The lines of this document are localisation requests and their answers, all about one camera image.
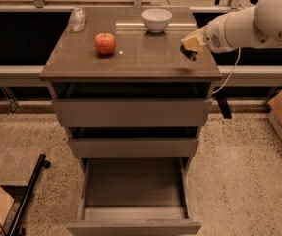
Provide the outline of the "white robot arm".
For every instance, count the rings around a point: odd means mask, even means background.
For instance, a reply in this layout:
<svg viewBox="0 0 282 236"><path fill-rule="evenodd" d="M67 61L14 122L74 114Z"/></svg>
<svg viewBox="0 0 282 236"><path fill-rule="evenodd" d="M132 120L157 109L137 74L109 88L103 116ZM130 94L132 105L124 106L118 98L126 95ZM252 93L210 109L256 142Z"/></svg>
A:
<svg viewBox="0 0 282 236"><path fill-rule="evenodd" d="M181 40L186 50L214 53L238 48L282 48L282 0L258 0L254 6L218 16Z"/></svg>

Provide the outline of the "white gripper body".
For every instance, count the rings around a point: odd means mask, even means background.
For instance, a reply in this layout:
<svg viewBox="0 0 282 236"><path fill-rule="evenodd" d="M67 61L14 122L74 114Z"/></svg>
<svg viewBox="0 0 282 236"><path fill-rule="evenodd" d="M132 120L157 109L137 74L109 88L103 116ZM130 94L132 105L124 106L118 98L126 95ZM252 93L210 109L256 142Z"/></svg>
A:
<svg viewBox="0 0 282 236"><path fill-rule="evenodd" d="M229 44L225 36L225 22L225 17L217 17L203 28L206 44L214 53L229 51Z"/></svg>

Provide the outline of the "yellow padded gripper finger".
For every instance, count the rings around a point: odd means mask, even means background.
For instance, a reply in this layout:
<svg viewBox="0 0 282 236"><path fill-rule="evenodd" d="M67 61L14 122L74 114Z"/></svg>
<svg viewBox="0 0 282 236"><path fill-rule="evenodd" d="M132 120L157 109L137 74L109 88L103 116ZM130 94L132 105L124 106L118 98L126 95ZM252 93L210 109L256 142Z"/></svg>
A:
<svg viewBox="0 0 282 236"><path fill-rule="evenodd" d="M189 37L202 36L204 37L204 28L194 30L188 34Z"/></svg>
<svg viewBox="0 0 282 236"><path fill-rule="evenodd" d="M202 35L188 36L183 38L181 42L186 50L190 50L196 53L203 52L206 46L206 42L204 41Z"/></svg>

